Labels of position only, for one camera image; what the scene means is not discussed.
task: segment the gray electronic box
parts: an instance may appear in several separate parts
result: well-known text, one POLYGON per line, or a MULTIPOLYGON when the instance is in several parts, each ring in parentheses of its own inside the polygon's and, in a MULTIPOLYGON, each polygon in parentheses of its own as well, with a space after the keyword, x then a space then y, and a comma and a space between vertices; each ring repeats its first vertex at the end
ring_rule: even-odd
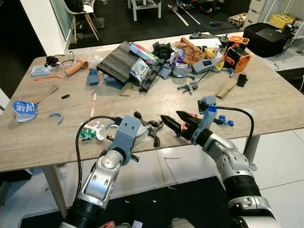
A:
POLYGON ((199 62, 194 63, 193 69, 194 69, 195 73, 198 75, 198 74, 211 70, 214 67, 214 65, 215 64, 212 62, 212 59, 210 59, 210 58, 203 59, 203 60, 200 60, 199 62))

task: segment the white cable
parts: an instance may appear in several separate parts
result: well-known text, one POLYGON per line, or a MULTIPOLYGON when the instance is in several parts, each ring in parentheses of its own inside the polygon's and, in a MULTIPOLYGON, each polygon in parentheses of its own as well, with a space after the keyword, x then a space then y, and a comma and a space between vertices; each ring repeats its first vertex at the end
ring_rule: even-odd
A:
POLYGON ((301 90, 302 90, 302 88, 303 88, 303 84, 304 84, 304 75, 302 75, 302 77, 303 77, 303 81, 302 81, 302 85, 301 85, 301 88, 300 88, 300 90, 299 90, 299 91, 301 91, 301 90))

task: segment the white chair leg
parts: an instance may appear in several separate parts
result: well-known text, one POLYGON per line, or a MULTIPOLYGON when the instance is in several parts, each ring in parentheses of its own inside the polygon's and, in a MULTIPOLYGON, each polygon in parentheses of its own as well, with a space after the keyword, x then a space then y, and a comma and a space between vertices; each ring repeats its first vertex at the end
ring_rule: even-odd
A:
POLYGON ((73 27, 74 27, 74 43, 77 44, 77 37, 76 37, 76 17, 73 18, 73 27))
POLYGON ((96 37, 96 39, 97 40, 99 40, 98 39, 98 36, 97 36, 97 34, 95 33, 95 30, 94 30, 94 26, 91 24, 91 22, 90 22, 90 15, 88 14, 88 13, 86 13, 85 14, 85 18, 86 18, 86 20, 87 20, 87 23, 89 24, 89 26, 91 27, 91 30, 92 30, 92 32, 93 32, 93 34, 95 35, 95 37, 96 37))
POLYGON ((97 29, 95 28, 95 25, 93 24, 93 21, 92 21, 92 19, 91 19, 91 17, 90 17, 90 14, 88 14, 88 17, 89 17, 89 20, 90 20, 91 25, 93 26, 95 32, 97 32, 97 29))

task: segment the wooden table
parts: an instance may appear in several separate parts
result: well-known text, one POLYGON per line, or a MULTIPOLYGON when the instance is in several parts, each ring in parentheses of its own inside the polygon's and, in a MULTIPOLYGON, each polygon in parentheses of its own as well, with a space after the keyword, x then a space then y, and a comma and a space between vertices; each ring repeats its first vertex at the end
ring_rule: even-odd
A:
MULTIPOLYGON (((105 51, 98 54, 105 57, 109 53, 110 51, 105 51)), ((76 54, 75 58, 87 59, 89 56, 89 54, 76 54)), ((190 79, 171 77, 163 80, 157 77, 148 93, 141 94, 135 87, 130 97, 124 97, 119 96, 119 89, 103 84, 101 76, 99 85, 89 86, 86 81, 88 69, 81 69, 70 77, 63 76, 61 69, 51 75, 62 75, 63 79, 33 81, 30 74, 32 67, 44 63, 45 57, 33 61, 0 118, 0 171, 42 166, 63 217, 66 215, 66 208, 54 164, 76 161, 76 132, 80 124, 90 115, 95 89, 97 89, 95 115, 124 117, 139 111, 144 120, 157 120, 160 119, 161 114, 166 114, 182 123, 175 111, 183 110, 197 114, 197 100, 203 96, 214 95, 228 77, 226 72, 219 74, 209 72, 193 95, 177 91, 179 85, 189 83, 190 79), (37 117, 18 123, 11 108, 12 102, 31 101, 53 84, 60 88, 38 104, 37 117), (61 99, 61 96, 66 94, 70 94, 71 97, 61 99), (58 125, 57 118, 48 116, 52 111, 60 111, 64 114, 62 124, 58 125)), ((254 111, 256 138, 253 141, 256 144, 261 134, 304 128, 304 96, 299 91, 270 69, 258 56, 252 56, 245 73, 249 78, 245 86, 234 87, 223 99, 217 99, 217 104, 250 108, 254 111)), ((224 114, 227 119, 234 120, 235 126, 212 124, 212 131, 229 139, 248 136, 250 121, 247 116, 227 110, 219 110, 218 114, 224 114)), ((104 136, 108 133, 113 134, 114 130, 105 132, 104 136)), ((174 132, 166 126, 158 132, 158 136, 161 139, 159 149, 189 144, 188 141, 175 137, 174 132)), ((98 158, 100 152, 110 143, 109 140, 98 142, 96 139, 80 142, 81 158, 98 158)), ((256 147, 255 143, 252 146, 253 151, 256 147)), ((133 152, 155 149, 153 138, 142 135, 136 139, 133 152)))

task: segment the crumpled paper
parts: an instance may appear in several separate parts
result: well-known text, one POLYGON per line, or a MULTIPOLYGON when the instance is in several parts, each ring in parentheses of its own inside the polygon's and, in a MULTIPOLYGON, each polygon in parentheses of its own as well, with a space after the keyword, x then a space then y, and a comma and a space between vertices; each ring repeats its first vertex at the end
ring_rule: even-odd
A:
POLYGON ((194 46, 184 37, 180 39, 180 42, 175 42, 175 47, 184 50, 184 61, 190 64, 191 66, 194 63, 205 59, 205 53, 203 53, 198 47, 194 46))

